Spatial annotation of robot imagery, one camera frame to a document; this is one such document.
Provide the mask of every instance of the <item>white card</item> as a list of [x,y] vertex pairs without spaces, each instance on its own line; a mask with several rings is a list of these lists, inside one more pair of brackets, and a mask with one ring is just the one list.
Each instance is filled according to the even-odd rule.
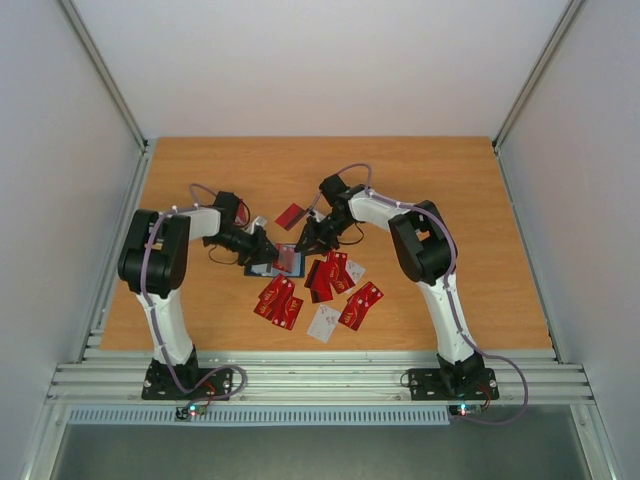
[[[364,267],[358,265],[353,260],[347,260],[346,270],[347,270],[347,273],[349,274],[349,276],[351,277],[351,280],[353,280],[353,283],[355,283],[356,285],[358,284],[358,282],[362,278],[362,275],[364,275],[364,272],[366,272]],[[344,293],[351,293],[352,291],[353,291],[353,288],[350,288],[349,290],[347,290]]]
[[326,305],[321,304],[311,321],[309,330],[307,330],[307,335],[316,338],[323,343],[327,343],[329,342],[329,338],[331,338],[331,334],[336,328],[339,319],[340,312],[338,310],[334,310],[333,308],[329,308]]

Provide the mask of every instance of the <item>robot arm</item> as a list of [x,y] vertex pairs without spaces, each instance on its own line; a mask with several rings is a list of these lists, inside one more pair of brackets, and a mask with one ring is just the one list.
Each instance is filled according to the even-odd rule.
[[[363,185],[349,188],[338,175],[326,178],[320,190],[332,207],[331,213],[321,221],[307,218],[296,250],[314,254],[337,249],[338,237],[356,222],[372,223],[390,232],[403,272],[418,285],[429,308],[446,389],[451,395],[458,395],[475,384],[484,370],[484,361],[463,338],[464,335],[473,341],[462,313],[455,272],[447,278],[448,287],[445,285],[451,249],[444,232],[426,215],[402,208],[400,202],[391,205],[377,200],[375,192],[372,189],[365,192]],[[424,201],[416,207],[442,220],[432,202]],[[426,232],[428,236],[420,240],[418,233]],[[455,312],[448,293],[453,298]]]
[[[154,342],[154,361],[166,364],[158,336],[177,370],[188,364],[195,354],[180,303],[189,242],[202,238],[205,246],[220,245],[237,252],[237,263],[241,266],[271,263],[278,258],[277,249],[267,239],[263,228],[266,221],[262,217],[257,217],[246,228],[235,225],[240,204],[241,200],[234,194],[219,192],[212,206],[171,214],[163,221],[160,238],[155,242],[161,243],[161,248],[151,251],[147,268],[147,295],[151,304],[141,291],[140,277],[149,231],[159,214],[148,210],[138,210],[134,214],[118,261],[118,275],[128,283],[144,308]],[[155,309],[155,325],[152,309]]]

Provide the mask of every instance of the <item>vent grille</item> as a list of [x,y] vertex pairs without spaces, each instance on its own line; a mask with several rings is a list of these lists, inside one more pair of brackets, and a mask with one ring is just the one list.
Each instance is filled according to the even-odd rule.
[[199,417],[178,420],[171,406],[74,406],[71,424],[207,425],[448,425],[446,407],[286,407],[216,405]]

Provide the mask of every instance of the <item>red card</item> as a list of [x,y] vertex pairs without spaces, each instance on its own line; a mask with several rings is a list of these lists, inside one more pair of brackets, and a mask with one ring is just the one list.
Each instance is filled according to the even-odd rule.
[[284,275],[278,275],[262,291],[260,301],[253,311],[261,317],[271,320],[293,296],[294,288],[293,282],[285,278]]
[[265,289],[262,290],[262,292],[260,292],[260,295],[258,295],[258,298],[260,300],[266,300],[273,295],[278,295],[278,292],[280,291],[280,289],[286,286],[288,281],[289,280],[287,280],[287,277],[285,277],[282,274],[279,274],[277,277],[275,277],[273,280],[269,282],[269,285],[267,285]]
[[376,287],[373,283],[367,282],[356,293],[354,293],[352,297],[363,298],[370,305],[373,305],[382,297],[384,297],[384,293],[382,293],[380,289]]
[[291,270],[293,270],[296,252],[293,250],[291,245],[285,245],[282,243],[276,243],[276,248],[278,249],[279,256],[278,260],[273,262],[272,265],[278,270],[291,273]]
[[287,330],[292,330],[296,324],[300,308],[302,308],[302,299],[290,297],[277,313],[274,314],[271,323]]
[[327,274],[327,264],[320,260],[314,260],[307,275],[304,286],[311,290],[311,302],[327,302],[333,299],[331,287],[329,286]]
[[344,252],[330,251],[327,255],[327,263],[335,265],[330,276],[330,282],[336,293],[340,294],[355,286],[355,282],[347,272],[347,254]]
[[327,292],[316,292],[315,290],[311,290],[311,303],[322,303],[328,302],[329,300],[333,300],[331,290]]
[[307,211],[300,205],[292,203],[282,214],[276,218],[276,223],[289,231],[304,218]]
[[383,293],[373,283],[367,284],[347,300],[347,306],[338,320],[352,330],[357,331],[369,309],[383,297]]

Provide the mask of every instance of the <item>gray floor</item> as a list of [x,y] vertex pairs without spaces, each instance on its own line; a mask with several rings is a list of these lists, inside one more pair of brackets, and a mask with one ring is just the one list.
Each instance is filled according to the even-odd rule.
[[589,478],[568,407],[508,427],[69,426],[54,479]]

